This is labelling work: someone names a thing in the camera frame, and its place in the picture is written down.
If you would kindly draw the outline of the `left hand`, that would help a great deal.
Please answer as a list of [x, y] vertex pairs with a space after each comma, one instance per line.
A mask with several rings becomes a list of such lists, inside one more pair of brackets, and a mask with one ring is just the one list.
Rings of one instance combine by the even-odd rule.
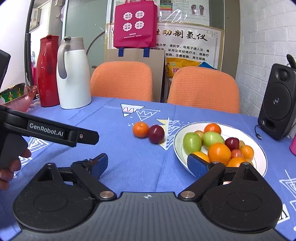
[[10, 162], [9, 168], [0, 170], [0, 190], [6, 191], [10, 187], [10, 181], [14, 177], [15, 171], [20, 171], [21, 161], [19, 158]]

